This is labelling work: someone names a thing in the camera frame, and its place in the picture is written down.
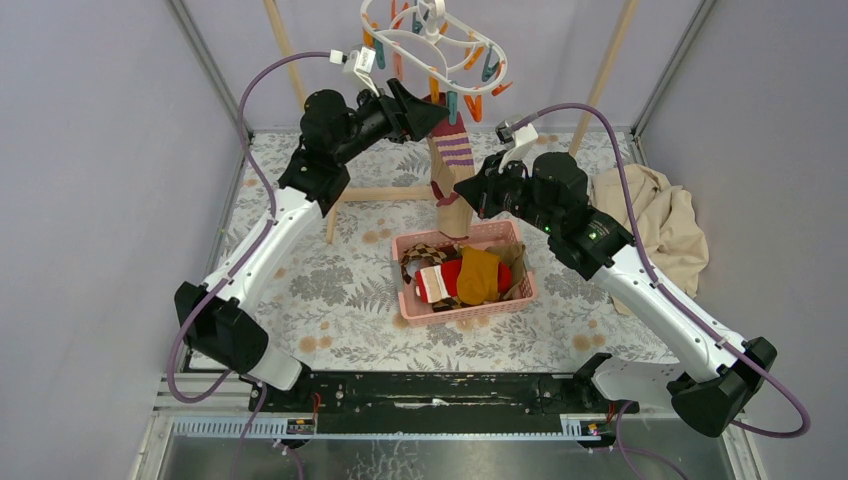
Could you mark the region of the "red sock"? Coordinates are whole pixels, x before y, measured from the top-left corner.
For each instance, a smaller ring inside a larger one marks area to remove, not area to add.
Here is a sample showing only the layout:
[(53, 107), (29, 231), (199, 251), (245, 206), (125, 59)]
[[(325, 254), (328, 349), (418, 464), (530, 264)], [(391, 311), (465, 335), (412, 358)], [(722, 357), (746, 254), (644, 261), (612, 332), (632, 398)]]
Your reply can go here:
[(496, 302), (512, 287), (512, 271), (497, 259), (465, 258), (418, 270), (417, 297), (428, 304), (455, 300), (477, 306)]

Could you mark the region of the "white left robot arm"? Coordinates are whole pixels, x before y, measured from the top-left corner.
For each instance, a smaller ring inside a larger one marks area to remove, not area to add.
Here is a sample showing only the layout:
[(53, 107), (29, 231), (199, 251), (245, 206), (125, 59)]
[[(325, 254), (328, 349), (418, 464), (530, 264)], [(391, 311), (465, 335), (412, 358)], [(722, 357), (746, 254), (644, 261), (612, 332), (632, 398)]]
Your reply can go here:
[(305, 101), (301, 135), (269, 209), (216, 271), (175, 293), (178, 342), (253, 382), (272, 387), (288, 411), (309, 401), (305, 366), (273, 346), (255, 319), (259, 300), (299, 240), (317, 227), (346, 189), (347, 163), (381, 140), (420, 141), (449, 116), (446, 106), (410, 93), (399, 80), (388, 93), (365, 89), (349, 107), (335, 90)]

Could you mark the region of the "tan ribbed sock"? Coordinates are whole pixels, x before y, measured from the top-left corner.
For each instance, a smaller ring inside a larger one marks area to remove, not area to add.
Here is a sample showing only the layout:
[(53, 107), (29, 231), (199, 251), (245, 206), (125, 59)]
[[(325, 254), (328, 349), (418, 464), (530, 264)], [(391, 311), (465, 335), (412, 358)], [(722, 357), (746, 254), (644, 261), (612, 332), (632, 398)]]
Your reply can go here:
[(486, 251), (497, 255), (504, 265), (498, 270), (498, 292), (504, 298), (509, 297), (526, 277), (526, 245), (523, 242), (505, 243), (487, 247)]

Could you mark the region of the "brown yellow argyle sock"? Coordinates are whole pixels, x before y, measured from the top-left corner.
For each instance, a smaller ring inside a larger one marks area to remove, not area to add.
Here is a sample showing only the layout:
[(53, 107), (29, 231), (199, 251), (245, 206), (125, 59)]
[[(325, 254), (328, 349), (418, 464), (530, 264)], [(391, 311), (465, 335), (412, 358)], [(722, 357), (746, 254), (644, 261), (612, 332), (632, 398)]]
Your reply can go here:
[(462, 260), (452, 247), (437, 249), (418, 243), (407, 249), (399, 261), (405, 284), (434, 312), (460, 309), (465, 306), (457, 296), (457, 277)]

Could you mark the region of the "beige maroon striped sock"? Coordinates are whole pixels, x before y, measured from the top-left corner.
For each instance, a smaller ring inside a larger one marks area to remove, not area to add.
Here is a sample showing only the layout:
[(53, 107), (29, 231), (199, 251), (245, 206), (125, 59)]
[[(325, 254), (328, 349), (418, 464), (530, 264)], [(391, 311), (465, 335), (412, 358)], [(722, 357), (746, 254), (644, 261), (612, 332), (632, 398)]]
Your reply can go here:
[(436, 229), (451, 240), (469, 236), (473, 208), (454, 187), (476, 174), (471, 141), (462, 116), (442, 121), (427, 137), (430, 187), (436, 200)]

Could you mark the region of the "mustard yellow sock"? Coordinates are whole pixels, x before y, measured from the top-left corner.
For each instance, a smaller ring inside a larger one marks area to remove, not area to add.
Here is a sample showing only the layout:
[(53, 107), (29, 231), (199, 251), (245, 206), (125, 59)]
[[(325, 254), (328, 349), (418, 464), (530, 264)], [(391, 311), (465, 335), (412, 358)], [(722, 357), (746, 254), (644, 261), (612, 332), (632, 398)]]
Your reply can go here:
[(499, 298), (500, 257), (485, 250), (466, 246), (457, 277), (457, 296), (462, 303), (477, 306)]

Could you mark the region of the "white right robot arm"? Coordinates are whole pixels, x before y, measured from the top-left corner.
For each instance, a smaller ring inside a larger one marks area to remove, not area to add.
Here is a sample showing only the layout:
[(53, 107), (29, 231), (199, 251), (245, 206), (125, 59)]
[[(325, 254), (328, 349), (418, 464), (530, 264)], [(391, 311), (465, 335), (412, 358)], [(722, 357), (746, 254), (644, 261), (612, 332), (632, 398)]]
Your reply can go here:
[(769, 370), (777, 358), (763, 337), (745, 339), (679, 291), (657, 267), (646, 268), (634, 237), (588, 200), (588, 177), (566, 153), (520, 161), (486, 158), (479, 173), (455, 192), (482, 218), (502, 212), (548, 236), (555, 258), (609, 292), (647, 325), (677, 361), (648, 364), (595, 355), (590, 374), (573, 386), (575, 402), (597, 412), (611, 400), (673, 410), (696, 432), (720, 436), (764, 380), (751, 368)]

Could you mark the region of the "pink basket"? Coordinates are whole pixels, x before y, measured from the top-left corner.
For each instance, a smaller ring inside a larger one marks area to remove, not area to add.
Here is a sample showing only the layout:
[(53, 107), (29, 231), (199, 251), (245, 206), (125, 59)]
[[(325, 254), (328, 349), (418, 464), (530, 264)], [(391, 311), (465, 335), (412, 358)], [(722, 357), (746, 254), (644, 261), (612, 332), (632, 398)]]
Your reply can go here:
[[(514, 220), (490, 220), (472, 224), (469, 234), (470, 245), (478, 249), (523, 241), (518, 224)], [(435, 312), (429, 304), (422, 302), (415, 296), (414, 285), (407, 284), (402, 279), (400, 268), (402, 254), (419, 243), (432, 247), (445, 247), (451, 245), (452, 241), (437, 230), (402, 234), (392, 239), (392, 269), (398, 290), (399, 311), (412, 327), (423, 327), (482, 316), (512, 314), (528, 307), (538, 296), (534, 274), (527, 271), (518, 282), (517, 292), (513, 299), (482, 306)]]

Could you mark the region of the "white round clip hanger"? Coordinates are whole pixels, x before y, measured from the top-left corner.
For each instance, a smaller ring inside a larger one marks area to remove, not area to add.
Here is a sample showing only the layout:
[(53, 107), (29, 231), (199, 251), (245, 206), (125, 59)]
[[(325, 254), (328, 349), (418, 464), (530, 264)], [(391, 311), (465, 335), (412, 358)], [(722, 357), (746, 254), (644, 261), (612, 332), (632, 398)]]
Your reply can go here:
[(385, 70), (400, 81), (411, 71), (454, 121), (461, 107), (476, 123), (485, 99), (512, 86), (509, 60), (495, 40), (448, 12), (444, 1), (387, 1), (359, 7), (366, 72)]

